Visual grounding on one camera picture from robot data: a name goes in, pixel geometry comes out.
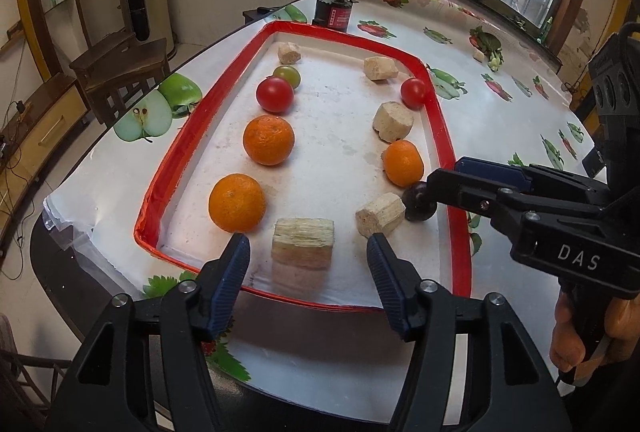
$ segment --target mandarin orange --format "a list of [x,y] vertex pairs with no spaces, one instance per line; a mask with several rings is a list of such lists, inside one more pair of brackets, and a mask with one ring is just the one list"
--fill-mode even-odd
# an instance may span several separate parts
[[242,135],[242,145],[249,157],[267,166],[279,165],[289,157],[295,140],[291,125],[273,115],[252,119]]
[[412,142],[400,139],[382,152],[382,165],[386,177],[395,185],[406,188],[422,179],[424,163]]
[[253,229],[266,209],[267,201],[260,184],[244,174],[223,177],[209,194],[211,220],[229,233]]

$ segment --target red cherry tomato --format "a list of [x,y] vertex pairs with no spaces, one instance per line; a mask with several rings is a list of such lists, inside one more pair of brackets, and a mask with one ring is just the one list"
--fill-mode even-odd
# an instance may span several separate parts
[[287,80],[270,76],[260,82],[255,98],[267,112],[280,114],[293,103],[293,89]]
[[421,79],[409,78],[400,87],[402,101],[412,110],[418,110],[424,105],[427,96],[427,86]]

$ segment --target drawer handle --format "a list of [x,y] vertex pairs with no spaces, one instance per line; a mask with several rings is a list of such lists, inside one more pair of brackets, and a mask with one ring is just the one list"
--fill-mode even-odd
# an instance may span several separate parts
[[40,142],[38,143],[38,146],[44,146],[44,142],[45,140],[49,137],[49,135],[56,129],[56,127],[58,125],[60,125],[60,123],[64,123],[65,121],[65,117],[64,116],[60,116],[60,119],[58,119],[58,121],[56,121],[56,123],[49,129],[49,132],[47,132],[46,134],[44,134],[44,138],[42,138],[40,140]]

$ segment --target red tray rim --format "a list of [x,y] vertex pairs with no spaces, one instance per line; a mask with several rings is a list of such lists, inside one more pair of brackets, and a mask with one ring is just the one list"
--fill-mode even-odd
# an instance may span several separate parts
[[[200,139],[209,128],[211,119],[217,114],[226,96],[247,66],[250,65],[260,48],[271,35],[276,33],[298,34],[318,38],[319,40],[358,47],[401,62],[412,75],[422,79],[428,85],[424,107],[431,126],[438,161],[440,162],[441,168],[453,169],[456,157],[451,144],[449,130],[444,121],[435,88],[431,82],[431,76],[419,58],[396,47],[387,46],[374,40],[369,40],[368,38],[340,33],[339,31],[332,31],[308,24],[275,20],[267,23],[256,33],[251,41],[246,44],[244,49],[242,49],[229,64],[209,92],[203,97],[198,107],[191,113],[187,122],[182,126],[179,134],[169,147],[169,150],[167,150],[162,158],[146,190],[133,230],[133,238],[136,243],[152,256],[188,271],[196,273],[199,271],[193,266],[168,256],[156,248],[160,234],[160,221],[169,201],[174,195],[185,167],[193,157]],[[471,252],[468,243],[466,213],[461,209],[447,206],[447,219],[449,222],[451,251],[452,292],[454,295],[470,297]],[[324,311],[382,311],[380,307],[308,302],[276,295],[268,291],[257,290],[248,286],[242,286],[242,290],[271,300],[311,307],[313,309],[322,309]]]

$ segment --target wooden chair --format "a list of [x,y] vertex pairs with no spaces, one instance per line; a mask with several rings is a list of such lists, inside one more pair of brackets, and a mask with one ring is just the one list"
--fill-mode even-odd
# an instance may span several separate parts
[[111,33],[69,64],[98,122],[111,127],[171,71],[166,40],[138,44],[133,33]]
[[[64,377],[64,371],[70,365],[70,360],[50,360],[18,354],[9,320],[0,314],[1,413],[15,425],[10,430],[44,430],[51,402],[58,390],[58,381]],[[52,370],[49,397],[35,384],[26,367]]]

